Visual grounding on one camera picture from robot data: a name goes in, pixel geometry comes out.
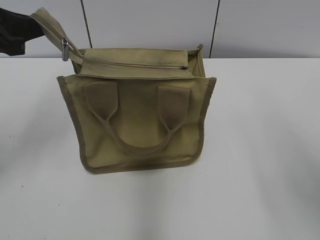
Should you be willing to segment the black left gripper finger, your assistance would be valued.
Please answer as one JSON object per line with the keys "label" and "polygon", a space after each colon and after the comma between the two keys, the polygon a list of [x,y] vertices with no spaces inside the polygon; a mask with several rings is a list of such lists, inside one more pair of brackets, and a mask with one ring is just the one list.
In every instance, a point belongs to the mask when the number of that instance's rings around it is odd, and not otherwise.
{"label": "black left gripper finger", "polygon": [[40,25],[29,15],[0,9],[0,52],[24,55],[26,42],[44,36]]}

